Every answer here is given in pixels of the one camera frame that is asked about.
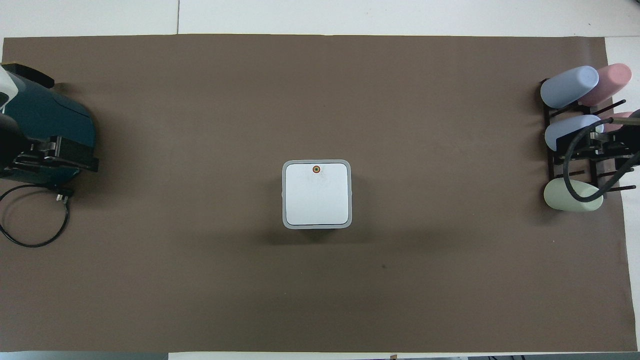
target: brown mat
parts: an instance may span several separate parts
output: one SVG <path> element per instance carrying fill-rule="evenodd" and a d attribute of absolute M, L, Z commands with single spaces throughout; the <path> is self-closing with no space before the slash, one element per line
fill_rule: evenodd
<path fill-rule="evenodd" d="M 93 112 L 101 169 L 58 241 L 0 241 L 0 350 L 636 350 L 620 195 L 541 196 L 538 82 L 605 65 L 602 38 L 18 38 L 4 60 Z M 282 164 L 314 158 L 351 163 L 351 227 L 282 225 Z M 59 206 L 3 221 L 44 238 Z"/>

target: black cable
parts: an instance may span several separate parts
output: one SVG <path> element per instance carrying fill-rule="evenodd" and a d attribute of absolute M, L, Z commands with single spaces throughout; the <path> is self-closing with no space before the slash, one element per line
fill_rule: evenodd
<path fill-rule="evenodd" d="M 10 193 L 14 192 L 15 190 L 18 189 L 22 189 L 22 188 L 45 188 L 45 189 L 50 189 L 47 186 L 42 186 L 42 185 L 32 185 L 32 184 L 27 184 L 27 185 L 20 185 L 20 186 L 16 186 L 15 188 L 9 189 L 7 190 L 4 194 L 2 194 L 2 196 L 0 196 L 0 202 Z M 48 245 L 50 243 L 52 243 L 55 239 L 57 239 L 60 234 L 62 234 L 62 232 L 65 230 L 65 227 L 67 226 L 67 222 L 69 221 L 69 203 L 68 201 L 64 201 L 65 204 L 65 220 L 62 222 L 62 226 L 60 227 L 60 230 L 58 230 L 58 232 L 49 240 L 47 241 L 43 241 L 42 243 L 36 243 L 36 244 L 27 244 L 27 243 L 23 243 L 19 240 L 16 240 L 13 236 L 11 236 L 11 234 L 9 234 L 7 232 L 7 230 L 4 229 L 4 227 L 2 227 L 2 225 L 0 224 L 0 232 L 2 232 L 6 238 L 8 238 L 9 240 L 11 240 L 11 242 L 20 245 L 20 246 L 24 246 L 24 247 L 43 247 L 44 245 Z"/>
<path fill-rule="evenodd" d="M 578 145 L 580 140 L 584 138 L 584 136 L 587 135 L 591 130 L 595 129 L 596 127 L 602 124 L 611 123 L 612 121 L 613 121 L 613 118 L 609 118 L 605 120 L 596 121 L 587 127 L 583 127 L 582 130 L 580 130 L 580 132 L 573 138 L 573 140 L 571 140 L 571 142 L 569 143 L 569 148 L 567 148 L 566 153 L 564 154 L 564 161 L 562 164 L 564 184 L 566 185 L 566 189 L 569 191 L 571 196 L 580 202 L 594 201 L 595 199 L 602 196 L 602 194 L 604 194 L 605 192 L 608 192 L 609 189 L 611 189 L 618 182 L 618 180 L 620 180 L 622 175 L 626 174 L 631 167 L 633 167 L 635 164 L 638 163 L 638 161 L 640 161 L 640 151 L 639 151 L 635 153 L 631 158 L 629 158 L 629 160 L 627 160 L 624 163 L 624 165 L 622 165 L 616 171 L 616 173 L 601 188 L 598 189 L 598 191 L 591 194 L 590 196 L 582 197 L 577 192 L 575 192 L 575 189 L 573 189 L 573 185 L 571 184 L 571 181 L 569 178 L 569 161 L 571 161 L 571 157 L 573 156 L 573 150 L 575 149 L 576 145 Z"/>

